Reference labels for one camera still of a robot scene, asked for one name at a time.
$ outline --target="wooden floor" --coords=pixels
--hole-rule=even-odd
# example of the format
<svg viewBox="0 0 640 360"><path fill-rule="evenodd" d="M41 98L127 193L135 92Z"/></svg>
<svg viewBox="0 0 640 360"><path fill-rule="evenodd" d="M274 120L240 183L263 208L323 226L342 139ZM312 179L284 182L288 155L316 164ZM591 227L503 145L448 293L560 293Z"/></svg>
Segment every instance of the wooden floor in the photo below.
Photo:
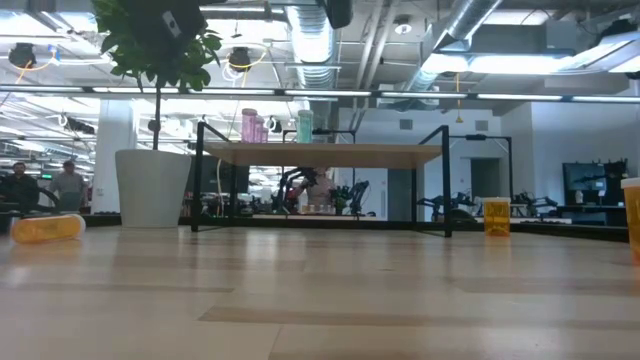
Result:
<svg viewBox="0 0 640 360"><path fill-rule="evenodd" d="M637 360L625 244L90 229L0 242L0 358Z"/></svg>

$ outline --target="yellow cup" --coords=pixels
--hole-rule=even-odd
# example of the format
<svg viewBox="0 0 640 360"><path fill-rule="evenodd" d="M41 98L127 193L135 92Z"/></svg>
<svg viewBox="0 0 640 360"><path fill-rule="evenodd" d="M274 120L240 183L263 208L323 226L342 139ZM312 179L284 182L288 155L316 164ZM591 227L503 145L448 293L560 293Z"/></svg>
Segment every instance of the yellow cup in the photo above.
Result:
<svg viewBox="0 0 640 360"><path fill-rule="evenodd" d="M484 202L484 233L487 236L509 236L511 199L486 198Z"/></svg>
<svg viewBox="0 0 640 360"><path fill-rule="evenodd" d="M85 228L80 215L22 219L11 228L11 238L19 244L41 244L77 239Z"/></svg>
<svg viewBox="0 0 640 360"><path fill-rule="evenodd" d="M640 260L640 178L622 180L627 207L629 243L636 260Z"/></svg>

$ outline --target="white planter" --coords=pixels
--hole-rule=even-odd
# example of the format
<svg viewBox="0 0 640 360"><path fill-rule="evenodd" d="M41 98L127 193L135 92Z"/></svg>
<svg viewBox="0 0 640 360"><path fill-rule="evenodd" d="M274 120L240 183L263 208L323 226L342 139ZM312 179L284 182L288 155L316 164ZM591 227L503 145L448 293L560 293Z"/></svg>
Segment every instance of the white planter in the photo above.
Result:
<svg viewBox="0 0 640 360"><path fill-rule="evenodd" d="M191 157L164 151L120 150L116 172L122 226L178 226Z"/></svg>

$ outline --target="person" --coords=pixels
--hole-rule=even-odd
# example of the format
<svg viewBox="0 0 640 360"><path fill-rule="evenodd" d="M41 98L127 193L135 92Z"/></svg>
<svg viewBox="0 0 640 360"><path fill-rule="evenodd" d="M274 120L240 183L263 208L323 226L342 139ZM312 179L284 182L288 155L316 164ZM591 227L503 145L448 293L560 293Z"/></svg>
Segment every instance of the person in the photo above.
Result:
<svg viewBox="0 0 640 360"><path fill-rule="evenodd" d="M0 199L7 203L18 203L23 212L36 209L40 200L38 181L25 174L27 165L13 164L13 174L7 176L0 186Z"/></svg>
<svg viewBox="0 0 640 360"><path fill-rule="evenodd" d="M87 184L82 176L75 172L76 165L73 161L65 161L62 167L64 171L49 184L49 191L58 192L60 211L78 211L80 206L86 203Z"/></svg>
<svg viewBox="0 0 640 360"><path fill-rule="evenodd" d="M300 196L307 191L308 203L313 206L331 205L331 190L335 189L335 184L327 177L327 168L315 168L316 184L309 184L308 179L304 179L300 186L295 189L294 195Z"/></svg>

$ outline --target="plant stem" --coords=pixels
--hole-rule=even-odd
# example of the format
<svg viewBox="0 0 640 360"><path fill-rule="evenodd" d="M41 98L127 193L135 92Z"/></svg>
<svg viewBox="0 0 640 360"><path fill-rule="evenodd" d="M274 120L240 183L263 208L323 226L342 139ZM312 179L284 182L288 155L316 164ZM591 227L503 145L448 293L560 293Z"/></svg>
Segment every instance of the plant stem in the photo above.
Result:
<svg viewBox="0 0 640 360"><path fill-rule="evenodd" d="M158 138L160 137L160 104L162 92L160 91L160 79L156 80L156 127L153 129L153 150L158 150Z"/></svg>

